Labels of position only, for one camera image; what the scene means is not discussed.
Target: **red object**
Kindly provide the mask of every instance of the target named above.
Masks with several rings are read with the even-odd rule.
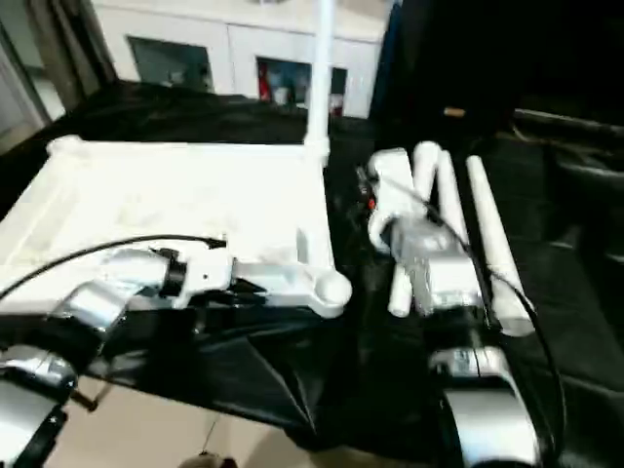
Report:
[[[261,63],[258,71],[258,91],[260,94],[260,100],[270,102],[271,101],[271,88],[269,87],[269,82],[266,78],[267,67],[266,63]]]

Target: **floor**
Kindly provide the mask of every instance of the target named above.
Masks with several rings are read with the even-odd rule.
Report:
[[[92,397],[102,385],[80,381]],[[122,387],[113,387],[95,413],[73,403],[66,411],[47,468],[176,468],[203,449],[234,458],[240,468],[415,468],[347,448],[309,454],[279,429]]]

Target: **black plastic sheet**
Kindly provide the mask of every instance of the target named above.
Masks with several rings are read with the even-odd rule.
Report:
[[[45,145],[54,137],[280,144],[300,142],[304,131],[301,111],[120,84],[0,158],[0,214],[42,167]],[[355,169],[374,151],[374,132],[363,121],[331,121],[331,235],[337,268],[354,286],[342,317],[324,320],[305,309],[261,307],[131,312],[90,373],[314,436],[323,445],[433,460],[437,434],[427,410],[432,388],[419,320],[387,313],[393,262],[373,250],[364,229],[366,201]],[[460,191],[467,194],[466,155],[454,156]],[[604,236],[591,217],[573,215],[568,194],[581,182],[563,176],[560,156],[504,139],[483,156],[525,290],[565,375],[569,428],[562,466],[621,466],[620,263],[595,241]],[[474,213],[467,210],[466,216],[474,232]],[[36,317],[2,316],[0,343],[8,345],[38,325]],[[554,425],[554,387],[539,343],[529,337],[510,347],[532,391],[531,409]]]

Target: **black cable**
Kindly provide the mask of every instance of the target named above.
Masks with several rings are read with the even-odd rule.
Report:
[[[154,234],[154,235],[144,235],[144,236],[135,236],[128,237],[125,239],[119,239],[116,241],[105,242],[102,244],[96,244],[94,246],[81,249],[79,251],[68,253],[67,255],[61,256],[54,260],[47,262],[46,264],[40,266],[39,268],[31,271],[25,276],[22,276],[17,281],[12,283],[9,287],[0,292],[0,301],[5,299],[9,294],[13,293],[17,288],[20,288],[25,283],[37,278],[38,276],[43,275],[47,271],[52,270],[68,261],[75,260],[76,258],[80,258],[82,256],[94,254],[96,252],[106,251],[108,249],[113,249],[115,247],[127,246],[129,244],[136,244],[137,242],[148,242],[148,241],[188,241],[188,242],[203,242],[207,244],[211,249],[216,247],[223,247],[225,245],[224,241],[219,241],[216,239],[210,239],[206,237],[200,236],[189,236],[184,234]]]
[[[415,200],[416,202],[422,204],[429,211],[429,213],[433,215],[436,221],[442,224],[443,227],[447,229],[448,232],[450,232],[450,234],[455,238],[455,240],[461,245],[462,249],[464,249],[466,254],[472,259],[472,261],[475,264],[477,277],[478,277],[479,283],[482,285],[482,290],[483,290],[482,293],[484,294],[484,305],[486,307],[486,312],[489,313],[490,302],[489,302],[489,298],[486,298],[486,291],[484,288],[485,277],[483,274],[483,268],[479,260],[477,259],[477,257],[472,252],[470,245],[467,242],[464,242],[461,236],[453,229],[452,226],[449,225],[449,223],[444,219],[442,214],[438,211],[436,207],[433,206],[431,202],[429,202],[429,200],[424,199],[418,193],[414,192],[413,190],[401,185],[400,183],[390,178],[384,177],[383,181],[392,185],[397,190],[400,190],[406,193],[412,198],[412,200]],[[502,277],[499,273],[493,271],[489,266],[487,267],[487,271],[489,275],[502,281],[505,285],[507,285],[514,292],[518,300],[523,305],[526,313],[528,314],[528,317],[530,318],[533,324],[533,327],[535,328],[535,334],[537,335],[537,339],[539,340],[540,345],[542,346],[544,355],[546,356],[547,365],[550,369],[551,374],[553,375],[553,379],[555,380],[556,398],[558,400],[558,408],[559,408],[558,427],[557,427],[557,431],[555,434],[553,434],[553,432],[550,431],[551,432],[550,453],[547,453],[547,455],[549,456],[544,457],[544,458],[551,458],[551,460],[554,463],[557,461],[557,459],[559,459],[559,457],[561,456],[564,450],[564,443],[565,443],[565,438],[566,438],[567,406],[566,406],[566,391],[564,389],[564,381],[562,379],[559,368],[557,367],[557,363],[555,362],[555,357],[553,355],[550,344],[548,343],[548,339],[546,338],[546,334],[544,333],[543,327],[541,326],[539,317],[537,316],[537,313],[535,312],[535,309],[531,305],[530,301],[527,299],[527,297],[522,291],[516,288],[512,283],[509,282],[509,280]]]
[[[528,316],[533,323],[533,327],[535,328],[535,334],[537,335],[537,339],[539,340],[542,349],[544,351],[544,355],[546,356],[546,363],[548,368],[550,369],[551,374],[553,375],[553,379],[555,380],[556,385],[556,398],[559,402],[558,409],[558,427],[555,434],[551,433],[551,458],[552,461],[555,462],[561,456],[564,451],[564,440],[566,438],[566,428],[567,428],[567,404],[566,404],[566,391],[564,389],[564,380],[562,378],[561,372],[557,367],[555,362],[555,357],[553,356],[552,349],[548,344],[548,339],[546,338],[546,334],[544,333],[544,329],[541,326],[539,318],[537,317],[537,312],[535,312],[535,308],[528,300],[527,296],[520,291],[513,283],[511,283],[507,278],[503,277],[500,273],[489,269],[489,274],[496,278],[497,280],[503,282],[509,289],[511,289],[516,297],[522,303],[525,311],[528,313]]]

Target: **white vertical rod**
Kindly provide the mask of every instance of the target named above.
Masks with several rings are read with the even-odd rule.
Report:
[[[440,146],[431,141],[418,144],[413,151],[413,190],[424,200],[429,200],[431,197],[440,152]],[[427,209],[424,206],[414,201],[410,202],[413,203],[414,216],[425,217],[427,215]],[[388,311],[395,317],[407,317],[410,313],[412,298],[413,288],[408,272],[397,263],[390,289]]]
[[[471,156],[468,158],[467,166],[487,265],[522,291],[523,285],[491,193],[484,164],[479,156]],[[530,317],[514,292],[496,278],[491,278],[491,284],[492,308],[502,331],[510,336],[532,333],[534,328]]]
[[[316,32],[316,50],[312,63],[308,128],[303,144],[311,156],[327,165],[330,156],[328,121],[332,86],[332,40],[335,16],[334,0],[318,0],[319,18]]]
[[[464,243],[468,242],[468,232],[464,221],[464,212],[461,209],[455,170],[448,151],[440,154],[438,164],[438,192],[440,193],[440,215],[448,225],[459,235]]]

